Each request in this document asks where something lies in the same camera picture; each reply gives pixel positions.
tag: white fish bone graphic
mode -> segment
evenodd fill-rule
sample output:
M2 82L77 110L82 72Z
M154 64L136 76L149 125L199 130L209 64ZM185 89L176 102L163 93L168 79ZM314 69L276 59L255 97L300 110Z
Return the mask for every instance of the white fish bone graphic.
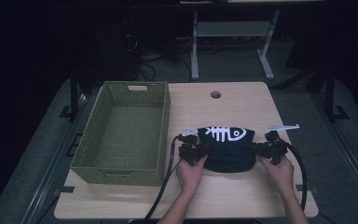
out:
M216 141L220 141L220 142L226 141L226 134L227 134L227 140L229 142L238 141L246 135L246 130L240 128L210 127L206 129L207 131L205 132L205 134L211 133L212 137L216 139Z

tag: hand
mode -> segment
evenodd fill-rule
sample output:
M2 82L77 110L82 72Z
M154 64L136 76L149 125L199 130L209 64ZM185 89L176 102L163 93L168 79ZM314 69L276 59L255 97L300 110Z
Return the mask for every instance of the hand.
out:
M264 157L257 156L257 158L266 168L270 179L282 196L287 196L294 192L293 173L295 167L286 156L283 155L281 162L277 165L273 165Z
M182 192L196 192L202 179L202 168L207 157L208 156L201 158L195 166L188 164L188 162L184 160L179 161L179 164L176 167L176 174Z

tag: wicker basket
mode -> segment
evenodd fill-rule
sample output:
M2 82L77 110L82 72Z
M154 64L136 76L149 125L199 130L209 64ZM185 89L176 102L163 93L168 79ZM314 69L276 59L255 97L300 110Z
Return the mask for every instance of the wicker basket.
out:
M105 82L71 169L88 183L160 186L170 106L167 83Z

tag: white metal frame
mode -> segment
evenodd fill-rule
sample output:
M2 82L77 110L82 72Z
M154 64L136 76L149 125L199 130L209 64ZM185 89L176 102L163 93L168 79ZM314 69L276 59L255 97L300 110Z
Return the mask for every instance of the white metal frame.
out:
M193 50L191 52L191 78L198 80L199 59L197 56L198 36L264 36L266 41L262 49L257 50L258 58L263 66L267 79L273 79L274 75L269 67L267 51L279 17L276 10L270 21L198 21L198 13L194 12L193 20Z

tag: wooden table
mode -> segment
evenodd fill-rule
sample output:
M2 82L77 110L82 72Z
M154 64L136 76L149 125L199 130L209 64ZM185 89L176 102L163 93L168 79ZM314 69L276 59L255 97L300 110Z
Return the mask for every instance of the wooden table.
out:
M173 138L183 129L208 126L247 128L255 131L254 142L265 142L264 128L272 124L282 125L269 89L262 82L170 84L169 88L172 104L168 150ZM219 91L221 98L212 98L212 91ZM279 135L289 141L285 131L279 131ZM295 166L295 185L301 185L298 163L292 153L289 152L287 157ZM178 160L176 149L174 163ZM64 185L75 189L73 193L62 193L57 203L54 214L62 219L143 218L159 191L157 187L87 184L72 170ZM179 191L176 173L173 172L152 218L162 217ZM297 191L296 196L300 201L301 192ZM307 217L318 214L310 191L305 214ZM264 167L257 162L251 171L239 174L219 174L204 169L186 217L284 217L284 211L278 192Z

